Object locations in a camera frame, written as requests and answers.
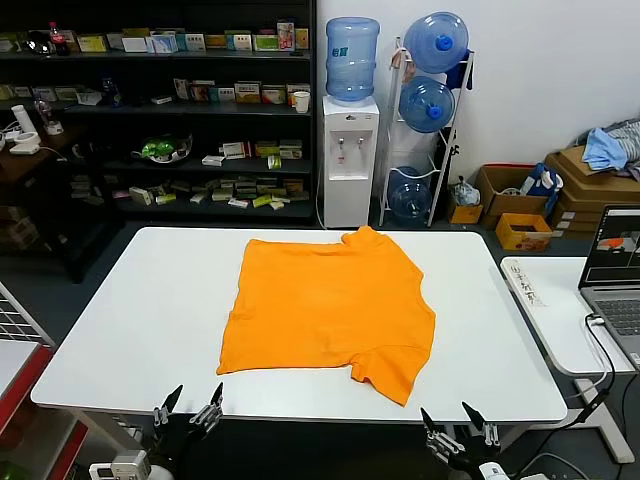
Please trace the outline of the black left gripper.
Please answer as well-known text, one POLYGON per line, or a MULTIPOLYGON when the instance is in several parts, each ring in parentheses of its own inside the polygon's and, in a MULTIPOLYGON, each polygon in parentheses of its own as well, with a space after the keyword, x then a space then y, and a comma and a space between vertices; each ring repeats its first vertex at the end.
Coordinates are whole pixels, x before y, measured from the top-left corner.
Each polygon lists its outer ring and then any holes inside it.
POLYGON ((184 459, 189 449, 205 436, 206 430, 212 430, 223 415, 223 383, 215 389, 211 400, 204 405, 189 421, 168 421, 181 395, 183 385, 179 385, 164 400, 160 407, 153 410, 156 440, 154 460, 165 463, 178 463, 184 459))

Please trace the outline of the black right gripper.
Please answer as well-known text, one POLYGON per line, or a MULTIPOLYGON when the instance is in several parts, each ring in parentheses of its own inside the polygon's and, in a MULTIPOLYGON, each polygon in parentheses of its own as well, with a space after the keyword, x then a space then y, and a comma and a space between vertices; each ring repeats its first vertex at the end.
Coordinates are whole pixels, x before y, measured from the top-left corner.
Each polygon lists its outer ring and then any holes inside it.
POLYGON ((462 401, 461 404, 473 426, 481 432, 481 436, 462 438, 457 442, 437 427, 421 407, 426 447, 443 463, 448 463, 451 459, 451 468, 455 471, 480 473, 481 465, 495 460, 495 447, 499 446, 498 427, 487 422, 482 414, 468 403, 462 401))

